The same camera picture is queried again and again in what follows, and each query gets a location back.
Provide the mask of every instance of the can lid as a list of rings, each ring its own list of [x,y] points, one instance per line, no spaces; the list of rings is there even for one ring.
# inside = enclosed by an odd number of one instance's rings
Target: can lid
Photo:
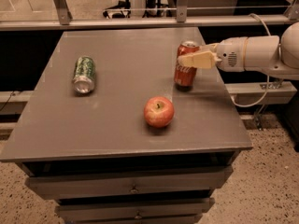
[[[94,82],[85,76],[74,77],[74,90],[79,93],[88,93],[94,89]]]
[[[196,41],[191,41],[191,40],[183,41],[181,43],[181,45],[184,47],[187,47],[187,48],[198,48],[199,47],[199,44]]]

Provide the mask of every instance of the white cable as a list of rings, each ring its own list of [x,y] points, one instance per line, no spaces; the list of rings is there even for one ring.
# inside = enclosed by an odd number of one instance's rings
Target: white cable
[[[265,28],[265,30],[266,30],[266,32],[268,33],[268,35],[271,35],[271,34],[270,34],[270,31],[269,31],[269,29],[268,29],[268,27],[267,27],[267,25],[264,23],[264,21],[261,19],[260,16],[254,14],[254,13],[250,13],[249,15],[250,15],[252,18],[254,18],[254,19],[260,21],[260,22],[263,24],[263,27]],[[249,104],[249,105],[240,105],[240,104],[237,104],[237,103],[235,102],[235,98],[233,97],[233,99],[232,99],[233,104],[234,104],[235,106],[242,107],[242,108],[247,108],[247,107],[252,107],[252,106],[257,105],[257,104],[260,103],[260,102],[264,99],[264,97],[267,95],[267,93],[268,93],[268,88],[269,88],[269,81],[270,81],[270,76],[267,75],[267,82],[266,82],[266,85],[265,85],[264,94],[263,94],[263,96],[262,96],[258,101],[254,102],[254,103],[252,103],[252,104]]]

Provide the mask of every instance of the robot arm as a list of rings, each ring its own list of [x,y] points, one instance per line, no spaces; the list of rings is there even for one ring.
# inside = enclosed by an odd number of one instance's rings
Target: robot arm
[[[183,66],[227,72],[258,71],[270,77],[299,80],[299,22],[277,35],[234,37],[178,57]]]

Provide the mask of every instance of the concrete floor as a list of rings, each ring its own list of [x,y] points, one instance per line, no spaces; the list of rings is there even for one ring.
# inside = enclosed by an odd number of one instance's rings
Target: concrete floor
[[[253,143],[235,160],[234,172],[216,203],[198,224],[299,223],[299,153],[288,129],[269,113],[258,131],[248,116],[241,116]],[[0,150],[9,132],[0,124]],[[12,163],[0,163],[0,223],[64,223],[54,213],[55,202],[44,201],[24,185],[26,175]]]

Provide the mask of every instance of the can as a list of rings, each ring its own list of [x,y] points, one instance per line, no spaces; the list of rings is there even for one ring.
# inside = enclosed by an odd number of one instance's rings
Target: can
[[[178,57],[188,53],[196,52],[197,50],[199,50],[198,43],[191,40],[183,41],[178,47],[174,81],[179,90],[187,91],[192,88],[197,69],[180,65],[178,63]]]
[[[76,92],[88,93],[94,90],[95,64],[91,57],[81,56],[75,64],[73,87]]]

